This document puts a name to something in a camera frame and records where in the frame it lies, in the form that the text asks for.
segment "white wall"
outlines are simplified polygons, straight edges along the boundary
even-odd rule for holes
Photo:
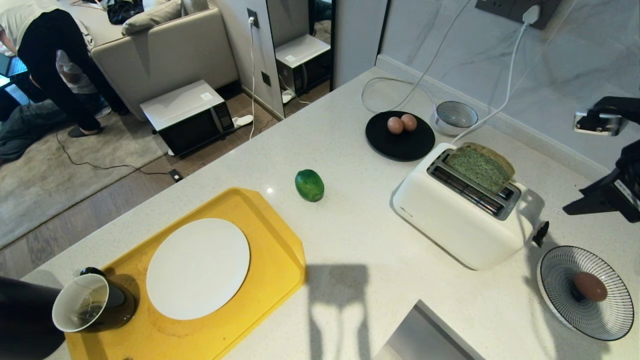
[[[251,91],[252,61],[251,61],[251,33],[247,7],[256,11],[260,29],[253,28],[253,57],[255,58],[255,96],[267,106],[284,117],[282,96],[278,86],[278,72],[276,70],[269,15],[265,0],[208,0],[220,9],[225,21],[227,35],[231,43],[231,50],[236,59],[240,82]],[[262,81],[261,71],[271,78],[271,86]]]
[[[465,0],[391,0],[381,54],[424,71]],[[518,23],[474,8],[449,33],[428,76],[485,104],[504,101]],[[562,0],[543,31],[524,36],[511,102],[504,112],[589,159],[612,168],[632,124],[614,138],[572,131],[573,113],[606,95],[640,97],[639,2]]]
[[[308,0],[267,0],[267,7],[274,47],[309,33]]]
[[[337,5],[333,34],[333,84],[337,88],[376,64],[387,0],[338,0],[333,5]]]

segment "yellow tray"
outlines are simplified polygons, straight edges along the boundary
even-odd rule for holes
[[[147,267],[172,232],[201,218],[222,218],[242,230],[251,261],[240,290],[217,311],[195,320],[174,320],[149,302]],[[136,297],[133,319],[95,334],[65,333],[74,360],[221,359],[305,282],[300,239],[260,193],[231,188],[206,202],[104,269]]]

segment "sofa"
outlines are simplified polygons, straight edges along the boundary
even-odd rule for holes
[[[198,80],[217,89],[239,79],[220,11],[208,10],[130,36],[109,23],[106,12],[61,5],[93,37],[93,60],[131,112],[146,120],[140,104]]]

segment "marble wall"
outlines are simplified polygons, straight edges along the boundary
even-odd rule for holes
[[[419,72],[431,61],[465,0],[391,0],[381,55]],[[484,104],[504,102],[520,24],[467,3],[428,76]],[[562,0],[543,30],[528,29],[504,112],[594,162],[612,168],[620,149],[640,138],[629,125],[618,137],[572,131],[573,114],[606,95],[640,97],[637,0]]]

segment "black cable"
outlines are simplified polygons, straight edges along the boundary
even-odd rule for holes
[[[169,172],[146,172],[146,171],[144,171],[144,170],[142,170],[142,169],[140,169],[138,167],[135,167],[133,165],[113,165],[112,167],[99,167],[98,165],[94,165],[94,164],[90,163],[89,161],[85,161],[83,163],[76,163],[75,161],[73,161],[73,159],[71,158],[71,155],[69,155],[69,153],[65,149],[65,146],[62,145],[62,142],[60,141],[60,137],[58,137],[59,133],[60,133],[59,131],[56,131],[56,140],[58,141],[58,144],[60,144],[60,147],[62,148],[62,151],[65,152],[65,154],[69,158],[69,161],[73,165],[90,165],[90,166],[93,166],[95,168],[100,168],[100,169],[103,169],[103,170],[109,170],[109,169],[118,168],[118,167],[132,167],[132,168],[136,169],[137,171],[140,171],[141,173],[146,174],[146,175],[170,175]]]

